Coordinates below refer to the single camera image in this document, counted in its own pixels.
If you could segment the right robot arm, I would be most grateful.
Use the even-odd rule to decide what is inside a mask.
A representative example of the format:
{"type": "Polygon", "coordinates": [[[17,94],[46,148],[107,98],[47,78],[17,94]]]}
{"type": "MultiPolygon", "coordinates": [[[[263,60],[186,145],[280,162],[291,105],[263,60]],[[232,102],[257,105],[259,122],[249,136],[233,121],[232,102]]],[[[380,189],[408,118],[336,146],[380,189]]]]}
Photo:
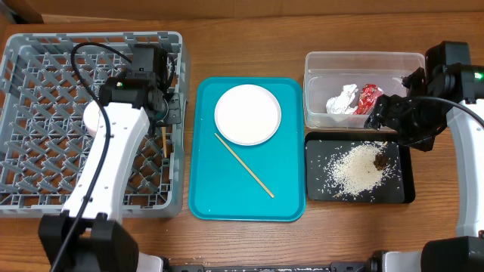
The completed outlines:
{"type": "Polygon", "coordinates": [[[415,252],[376,252],[367,271],[483,269],[483,68],[471,63],[466,42],[441,42],[425,58],[424,68],[402,80],[407,95],[378,97],[365,128],[391,128],[400,144],[421,151],[432,150],[436,136],[450,129],[458,164],[457,236],[415,252]]]}

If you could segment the wooden chopstick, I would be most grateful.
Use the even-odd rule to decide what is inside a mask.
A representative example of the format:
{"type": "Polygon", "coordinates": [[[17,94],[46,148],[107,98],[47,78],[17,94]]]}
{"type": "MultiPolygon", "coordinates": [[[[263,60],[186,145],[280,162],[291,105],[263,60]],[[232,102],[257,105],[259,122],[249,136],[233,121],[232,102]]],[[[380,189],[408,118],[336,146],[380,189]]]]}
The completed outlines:
{"type": "Polygon", "coordinates": [[[231,147],[219,136],[218,133],[214,132],[216,138],[225,147],[225,149],[242,165],[242,167],[253,177],[253,179],[259,184],[259,186],[272,198],[275,195],[271,192],[268,187],[259,179],[259,177],[247,166],[247,164],[231,149],[231,147]]]}
{"type": "Polygon", "coordinates": [[[163,143],[163,158],[168,157],[168,152],[167,152],[167,139],[166,139],[166,127],[162,126],[161,127],[161,132],[162,132],[162,143],[163,143]]]}

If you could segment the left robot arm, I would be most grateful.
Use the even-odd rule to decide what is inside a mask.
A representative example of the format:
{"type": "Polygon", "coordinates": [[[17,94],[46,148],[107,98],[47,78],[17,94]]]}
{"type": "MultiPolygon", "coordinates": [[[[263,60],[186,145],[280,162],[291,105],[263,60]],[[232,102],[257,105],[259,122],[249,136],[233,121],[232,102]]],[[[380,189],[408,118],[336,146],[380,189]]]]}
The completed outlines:
{"type": "Polygon", "coordinates": [[[94,95],[99,119],[80,179],[59,215],[43,215],[38,235],[52,271],[168,271],[140,252],[122,226],[123,198],[146,134],[183,121],[171,89],[175,60],[156,46],[132,49],[129,67],[94,95]]]}

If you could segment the rice and food scraps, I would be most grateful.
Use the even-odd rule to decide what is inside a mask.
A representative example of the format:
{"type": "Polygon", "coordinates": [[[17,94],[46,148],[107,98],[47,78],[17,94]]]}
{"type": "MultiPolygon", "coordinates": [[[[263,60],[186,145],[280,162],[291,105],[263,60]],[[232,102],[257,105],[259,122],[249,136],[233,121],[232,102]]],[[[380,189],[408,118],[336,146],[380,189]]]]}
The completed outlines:
{"type": "Polygon", "coordinates": [[[385,185],[400,188],[399,158],[390,156],[394,146],[389,141],[353,141],[348,147],[333,148],[315,168],[312,180],[318,192],[328,193],[331,199],[356,200],[385,185]]]}

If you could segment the large white plate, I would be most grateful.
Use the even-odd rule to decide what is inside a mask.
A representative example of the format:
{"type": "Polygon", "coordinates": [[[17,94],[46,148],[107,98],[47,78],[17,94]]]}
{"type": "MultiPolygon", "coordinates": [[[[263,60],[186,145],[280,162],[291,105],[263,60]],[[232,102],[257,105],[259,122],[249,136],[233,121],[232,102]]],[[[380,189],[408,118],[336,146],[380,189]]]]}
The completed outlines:
{"type": "Polygon", "coordinates": [[[241,146],[268,141],[281,124],[281,106],[276,97],[258,85],[237,85],[217,101],[215,124],[220,134],[241,146]]]}

